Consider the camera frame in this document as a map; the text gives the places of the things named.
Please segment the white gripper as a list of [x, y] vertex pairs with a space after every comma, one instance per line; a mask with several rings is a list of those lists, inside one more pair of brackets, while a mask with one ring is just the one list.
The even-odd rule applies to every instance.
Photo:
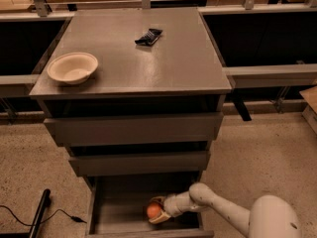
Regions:
[[184, 212], [190, 211], [193, 201], [189, 196], [189, 192], [182, 192], [179, 194], [171, 194], [168, 197], [155, 196], [151, 198], [150, 202], [156, 202], [163, 205], [164, 211], [157, 214], [150, 213], [149, 221], [151, 224], [160, 224], [166, 222], [171, 217], [177, 217]]

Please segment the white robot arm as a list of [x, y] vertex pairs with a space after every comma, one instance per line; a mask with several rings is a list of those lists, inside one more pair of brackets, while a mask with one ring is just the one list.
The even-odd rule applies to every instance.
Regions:
[[151, 224], [160, 224], [185, 212], [208, 209], [217, 212], [245, 238], [302, 238], [296, 212], [280, 197], [261, 196], [247, 210], [202, 182], [192, 184], [186, 192], [153, 197], [147, 216]]

